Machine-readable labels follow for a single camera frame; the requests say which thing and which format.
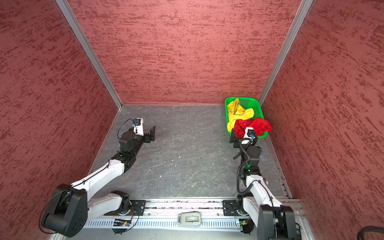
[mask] plastic basket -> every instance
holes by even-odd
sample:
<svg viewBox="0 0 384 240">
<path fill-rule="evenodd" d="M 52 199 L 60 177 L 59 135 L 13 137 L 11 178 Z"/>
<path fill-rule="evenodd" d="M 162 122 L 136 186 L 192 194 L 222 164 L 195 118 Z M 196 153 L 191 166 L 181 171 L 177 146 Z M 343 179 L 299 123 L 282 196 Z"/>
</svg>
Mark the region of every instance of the plastic basket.
<svg viewBox="0 0 384 240">
<path fill-rule="evenodd" d="M 253 118 L 262 118 L 264 119 L 262 109 L 260 107 L 259 102 L 254 99 L 254 98 L 243 98 L 243 97 L 228 97 L 225 100 L 225 116 L 227 117 L 227 124 L 228 124 L 228 104 L 230 104 L 233 100 L 236 98 L 239 99 L 239 104 L 242 106 L 244 109 L 252 108 L 253 111 L 255 112 Z M 258 138 L 265 138 L 268 132 L 263 132 L 263 135 L 258 136 Z"/>
</svg>

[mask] yellow cloth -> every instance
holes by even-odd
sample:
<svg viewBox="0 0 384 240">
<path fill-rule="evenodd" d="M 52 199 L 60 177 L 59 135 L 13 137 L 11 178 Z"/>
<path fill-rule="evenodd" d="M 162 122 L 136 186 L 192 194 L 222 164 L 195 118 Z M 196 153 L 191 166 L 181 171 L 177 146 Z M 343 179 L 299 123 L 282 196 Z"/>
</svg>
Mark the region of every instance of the yellow cloth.
<svg viewBox="0 0 384 240">
<path fill-rule="evenodd" d="M 252 108 L 248 108 L 247 110 L 245 110 L 242 106 L 240 106 L 238 98 L 236 98 L 230 104 L 228 104 L 227 109 L 228 109 L 227 129 L 229 132 L 232 131 L 237 119 L 247 120 L 252 118 L 255 114 Z"/>
</svg>

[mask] marble-patterned gray surface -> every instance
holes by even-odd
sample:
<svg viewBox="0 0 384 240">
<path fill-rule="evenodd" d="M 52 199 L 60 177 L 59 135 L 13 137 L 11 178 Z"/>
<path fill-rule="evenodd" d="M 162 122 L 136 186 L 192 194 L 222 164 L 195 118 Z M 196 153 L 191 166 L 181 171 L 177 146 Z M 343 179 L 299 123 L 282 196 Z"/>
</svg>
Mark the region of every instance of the marble-patterned gray surface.
<svg viewBox="0 0 384 240">
<path fill-rule="evenodd" d="M 229 144 L 223 106 L 124 106 L 94 169 L 106 164 L 119 150 L 117 131 L 129 118 L 143 118 L 144 132 L 156 125 L 156 140 L 144 143 L 137 160 L 95 197 L 113 190 L 130 197 L 234 197 L 239 151 Z M 120 135 L 129 129 L 127 122 Z M 275 196 L 284 196 L 279 175 L 264 139 L 259 164 Z"/>
</svg>

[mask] pink back wall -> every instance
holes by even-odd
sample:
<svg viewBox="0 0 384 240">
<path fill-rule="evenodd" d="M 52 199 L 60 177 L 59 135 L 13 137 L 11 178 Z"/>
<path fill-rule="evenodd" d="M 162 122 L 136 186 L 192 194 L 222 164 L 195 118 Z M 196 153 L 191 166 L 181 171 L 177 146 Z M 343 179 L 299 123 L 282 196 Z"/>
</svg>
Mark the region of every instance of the pink back wall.
<svg viewBox="0 0 384 240">
<path fill-rule="evenodd" d="M 0 13 L 0 239 L 45 239 L 41 210 L 88 173 L 117 107 L 54 0 Z"/>
<path fill-rule="evenodd" d="M 317 240 L 384 227 L 383 9 L 315 0 L 262 106 Z"/>
<path fill-rule="evenodd" d="M 68 0 L 124 104 L 258 98 L 301 0 Z"/>
</svg>

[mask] textured red wall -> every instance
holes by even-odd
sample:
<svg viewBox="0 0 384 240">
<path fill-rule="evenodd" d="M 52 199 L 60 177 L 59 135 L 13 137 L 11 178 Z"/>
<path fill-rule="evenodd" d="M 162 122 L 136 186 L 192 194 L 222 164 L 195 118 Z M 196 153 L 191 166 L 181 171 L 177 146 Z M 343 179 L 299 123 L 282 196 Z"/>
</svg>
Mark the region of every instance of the textured red wall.
<svg viewBox="0 0 384 240">
<path fill-rule="evenodd" d="M 0 16 L 0 239 L 44 239 L 45 202 L 88 173 L 117 108 L 54 0 Z"/>
<path fill-rule="evenodd" d="M 319 240 L 384 227 L 383 9 L 315 0 L 262 106 Z"/>
<path fill-rule="evenodd" d="M 301 0 L 68 0 L 125 104 L 258 98 Z"/>
</svg>

